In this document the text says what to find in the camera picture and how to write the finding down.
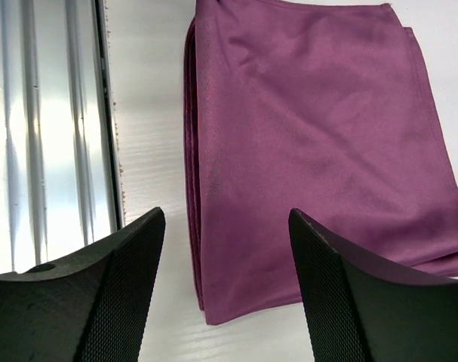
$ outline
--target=fabric fold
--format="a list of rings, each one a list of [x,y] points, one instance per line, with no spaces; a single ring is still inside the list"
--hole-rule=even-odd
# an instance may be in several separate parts
[[[301,300],[294,207],[388,259],[458,275],[458,188],[420,47],[388,4],[198,0],[185,157],[209,324]]]

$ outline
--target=purple cloth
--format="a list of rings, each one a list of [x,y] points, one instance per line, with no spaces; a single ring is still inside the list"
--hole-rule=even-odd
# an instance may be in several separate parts
[[[186,184],[209,324],[301,300],[287,218],[458,275],[458,188],[425,64],[389,5],[198,0]]]

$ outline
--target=white surface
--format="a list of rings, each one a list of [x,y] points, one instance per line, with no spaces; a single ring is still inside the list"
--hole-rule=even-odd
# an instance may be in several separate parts
[[[458,182],[458,0],[392,4],[422,46]],[[159,205],[168,223],[140,361],[311,361],[301,305],[251,314],[219,327],[208,327],[198,310],[186,227],[182,138],[183,45],[194,8],[195,0],[106,0],[126,220]]]

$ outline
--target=maroon fabric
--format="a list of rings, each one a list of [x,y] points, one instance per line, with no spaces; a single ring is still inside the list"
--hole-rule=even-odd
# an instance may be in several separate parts
[[[287,217],[458,275],[458,188],[423,56],[389,5],[198,0],[186,185],[209,324],[300,301]]]

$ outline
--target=black plastic part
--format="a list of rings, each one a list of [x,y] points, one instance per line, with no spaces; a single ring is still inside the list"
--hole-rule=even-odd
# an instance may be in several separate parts
[[[0,275],[0,361],[136,362],[164,214],[24,274]]]
[[[300,210],[289,229],[316,362],[458,360],[458,281],[384,259]]]

